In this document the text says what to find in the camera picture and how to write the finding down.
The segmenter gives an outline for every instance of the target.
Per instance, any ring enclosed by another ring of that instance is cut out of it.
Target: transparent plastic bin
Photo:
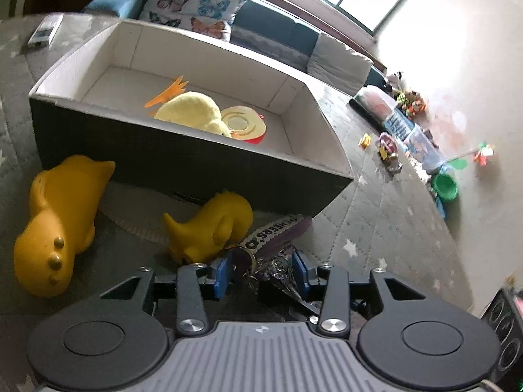
[[[414,127],[403,142],[407,145],[411,156],[421,162],[422,168],[428,174],[437,172],[445,161],[441,152],[432,145],[418,125]]]

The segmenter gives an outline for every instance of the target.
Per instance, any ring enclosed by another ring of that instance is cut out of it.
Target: blue butterfly
[[[166,19],[162,18],[161,16],[158,16],[156,13],[149,12],[149,19],[152,23],[158,23],[160,25],[165,26],[172,26],[173,28],[177,28],[180,26],[181,19]]]
[[[223,12],[227,10],[231,0],[223,0],[215,5],[211,0],[200,0],[200,7],[198,7],[198,14],[200,16],[207,16],[211,19],[221,19]]]

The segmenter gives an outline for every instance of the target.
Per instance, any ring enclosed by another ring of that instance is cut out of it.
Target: green bowl
[[[441,200],[450,202],[458,196],[458,184],[449,174],[439,173],[432,178],[432,187]]]

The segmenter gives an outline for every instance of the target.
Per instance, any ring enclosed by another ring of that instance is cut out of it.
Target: gray ribbed plate
[[[50,392],[50,389],[44,388],[43,391]],[[347,342],[317,336],[303,322],[218,323],[215,331],[209,335],[179,340],[156,372],[121,390],[352,391],[400,389],[369,373],[356,359]]]

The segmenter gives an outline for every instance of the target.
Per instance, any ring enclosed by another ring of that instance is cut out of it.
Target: cardboard box
[[[144,103],[179,75],[220,109],[262,114],[265,139],[253,145],[150,117]],[[304,75],[200,34],[124,21],[65,55],[31,90],[38,152],[45,169],[83,154],[114,160],[115,181],[202,202],[228,189],[254,209],[314,216],[352,173]]]

